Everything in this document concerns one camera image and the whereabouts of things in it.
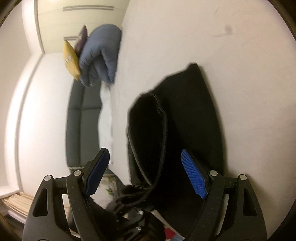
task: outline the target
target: purple cushion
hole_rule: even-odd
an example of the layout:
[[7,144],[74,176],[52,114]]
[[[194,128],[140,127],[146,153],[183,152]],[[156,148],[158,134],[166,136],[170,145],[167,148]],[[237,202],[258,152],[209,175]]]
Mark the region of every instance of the purple cushion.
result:
[[78,40],[74,47],[75,53],[77,54],[78,58],[80,57],[80,54],[82,52],[83,46],[85,45],[86,41],[87,41],[87,29],[86,29],[86,26],[84,25],[78,35]]

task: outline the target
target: yellow cushion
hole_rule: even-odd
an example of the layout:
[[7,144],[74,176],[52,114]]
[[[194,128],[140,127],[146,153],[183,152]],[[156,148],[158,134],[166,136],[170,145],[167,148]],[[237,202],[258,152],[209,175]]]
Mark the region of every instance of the yellow cushion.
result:
[[79,80],[79,59],[75,53],[75,50],[68,41],[64,42],[64,61],[69,73],[74,77],[74,79]]

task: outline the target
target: folded blue comforter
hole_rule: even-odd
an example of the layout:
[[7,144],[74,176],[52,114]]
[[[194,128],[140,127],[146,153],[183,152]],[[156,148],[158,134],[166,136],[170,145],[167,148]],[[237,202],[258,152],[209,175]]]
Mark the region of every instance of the folded blue comforter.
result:
[[113,24],[96,28],[83,47],[79,58],[80,81],[88,87],[97,80],[114,83],[121,30]]

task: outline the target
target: dark blue rubber pad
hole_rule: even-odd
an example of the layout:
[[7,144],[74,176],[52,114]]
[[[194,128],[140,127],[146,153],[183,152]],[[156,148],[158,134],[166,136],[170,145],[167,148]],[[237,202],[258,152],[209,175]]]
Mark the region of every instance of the dark blue rubber pad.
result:
[[186,150],[183,150],[181,153],[181,161],[195,193],[200,195],[202,199],[205,199],[207,196],[205,180]]
[[105,173],[105,170],[109,164],[109,160],[110,160],[109,151],[104,148],[103,153],[99,157],[99,160],[97,161],[96,165],[93,167],[91,173],[89,174],[86,180],[85,194],[87,196],[95,194],[102,180],[102,177]]

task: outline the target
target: bed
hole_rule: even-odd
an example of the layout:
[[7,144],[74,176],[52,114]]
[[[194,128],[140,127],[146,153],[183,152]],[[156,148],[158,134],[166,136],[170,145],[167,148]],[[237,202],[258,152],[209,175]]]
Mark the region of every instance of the bed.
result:
[[196,62],[225,138],[226,173],[246,174],[270,236],[296,197],[296,44],[268,1],[131,0],[111,88],[113,164],[129,183],[127,115],[140,93]]

